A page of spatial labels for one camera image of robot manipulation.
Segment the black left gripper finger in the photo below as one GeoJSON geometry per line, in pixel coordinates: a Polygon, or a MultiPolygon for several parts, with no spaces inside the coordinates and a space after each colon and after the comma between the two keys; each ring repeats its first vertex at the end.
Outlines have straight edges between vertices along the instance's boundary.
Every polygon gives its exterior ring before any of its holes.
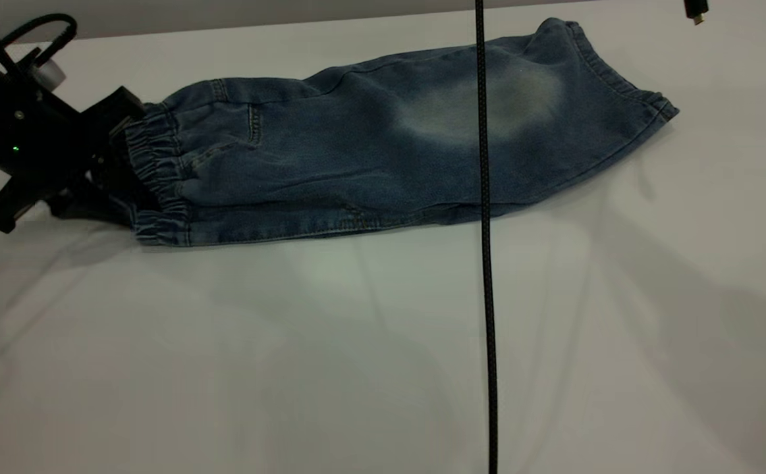
{"type": "Polygon", "coordinates": [[[111,131],[101,154],[101,180],[137,180],[126,140],[132,117],[125,117],[111,131]]]}
{"type": "Polygon", "coordinates": [[[90,220],[130,227],[130,211],[91,181],[75,181],[49,198],[49,212],[61,220],[90,220]]]}

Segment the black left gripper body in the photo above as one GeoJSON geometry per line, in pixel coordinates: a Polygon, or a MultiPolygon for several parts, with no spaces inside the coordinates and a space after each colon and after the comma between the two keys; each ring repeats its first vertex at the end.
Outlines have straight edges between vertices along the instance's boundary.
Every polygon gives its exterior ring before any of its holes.
{"type": "Polygon", "coordinates": [[[9,181],[0,191],[0,231],[38,202],[75,181],[91,181],[132,214],[147,205],[147,189],[137,180],[101,180],[101,154],[109,131],[125,117],[145,116],[142,102],[124,87],[85,111],[27,77],[0,71],[0,170],[9,181]]]}

